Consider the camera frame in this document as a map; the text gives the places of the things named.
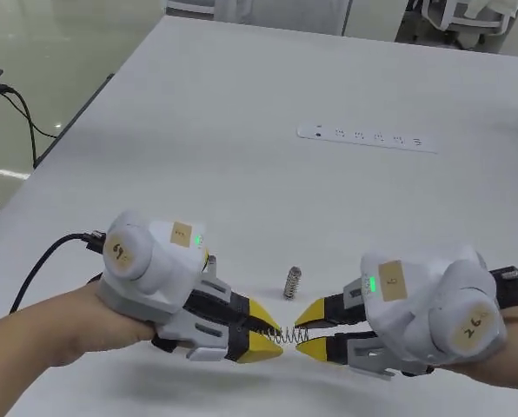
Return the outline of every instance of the forearm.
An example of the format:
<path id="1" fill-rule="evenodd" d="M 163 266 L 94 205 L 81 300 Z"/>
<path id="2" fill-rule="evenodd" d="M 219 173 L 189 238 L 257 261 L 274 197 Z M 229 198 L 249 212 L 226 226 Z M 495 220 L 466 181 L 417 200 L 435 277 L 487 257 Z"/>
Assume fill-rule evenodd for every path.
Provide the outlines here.
<path id="1" fill-rule="evenodd" d="M 499 353 L 482 362 L 445 368 L 489 385 L 518 389 L 518 307 L 508 308 L 502 315 L 508 342 Z"/>
<path id="2" fill-rule="evenodd" d="M 52 317 L 40 306 L 0 320 L 0 417 L 50 365 L 59 343 Z"/>

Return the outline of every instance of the white motor housing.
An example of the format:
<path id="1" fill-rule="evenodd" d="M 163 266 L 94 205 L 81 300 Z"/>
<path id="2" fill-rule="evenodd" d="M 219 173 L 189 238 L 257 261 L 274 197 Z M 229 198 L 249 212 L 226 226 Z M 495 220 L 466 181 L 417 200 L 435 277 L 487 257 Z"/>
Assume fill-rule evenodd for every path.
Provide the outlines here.
<path id="1" fill-rule="evenodd" d="M 370 326 L 403 361 L 479 361 L 506 341 L 495 278 L 469 245 L 395 258 L 362 258 Z"/>
<path id="2" fill-rule="evenodd" d="M 146 296 L 174 314 L 203 271 L 208 256 L 203 235 L 203 226 L 146 222 L 122 213 L 107 232 L 103 279 L 126 298 Z"/>

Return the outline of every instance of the wrist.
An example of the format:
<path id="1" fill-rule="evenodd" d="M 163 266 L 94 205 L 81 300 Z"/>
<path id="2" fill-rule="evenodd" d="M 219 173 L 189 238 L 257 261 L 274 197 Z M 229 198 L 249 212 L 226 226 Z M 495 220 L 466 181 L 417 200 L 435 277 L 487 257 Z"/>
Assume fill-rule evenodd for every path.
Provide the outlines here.
<path id="1" fill-rule="evenodd" d="M 40 302 L 18 312 L 32 334 L 37 352 L 46 367 L 62 366 L 70 363 L 79 352 L 78 324 L 76 314 L 69 314 L 57 298 Z"/>

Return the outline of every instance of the power strip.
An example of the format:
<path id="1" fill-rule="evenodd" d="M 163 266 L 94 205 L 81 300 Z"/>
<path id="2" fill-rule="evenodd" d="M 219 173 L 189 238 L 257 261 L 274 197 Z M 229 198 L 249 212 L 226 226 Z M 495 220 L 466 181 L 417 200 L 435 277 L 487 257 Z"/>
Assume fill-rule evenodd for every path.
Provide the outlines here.
<path id="1" fill-rule="evenodd" d="M 437 153 L 434 144 L 428 139 L 420 138 L 419 136 L 383 133 L 379 130 L 344 130 L 321 124 L 303 124 L 297 129 L 297 135 L 305 139 L 317 141 L 353 143 L 355 145 L 377 146 L 379 148 Z"/>

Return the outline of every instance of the metal spring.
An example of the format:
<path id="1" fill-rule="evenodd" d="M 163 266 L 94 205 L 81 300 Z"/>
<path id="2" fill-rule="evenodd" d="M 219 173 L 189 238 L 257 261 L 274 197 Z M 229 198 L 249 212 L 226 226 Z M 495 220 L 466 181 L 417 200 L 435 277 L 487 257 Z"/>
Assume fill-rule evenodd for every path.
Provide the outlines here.
<path id="1" fill-rule="evenodd" d="M 281 332 L 270 329 L 262 332 L 262 335 L 277 345 L 297 345 L 309 340 L 309 331 L 306 328 L 283 328 Z"/>
<path id="2" fill-rule="evenodd" d="M 284 286 L 284 298 L 286 300 L 293 300 L 296 296 L 297 287 L 300 284 L 300 278 L 302 278 L 302 270 L 298 267 L 292 267 L 288 272 L 286 285 Z"/>

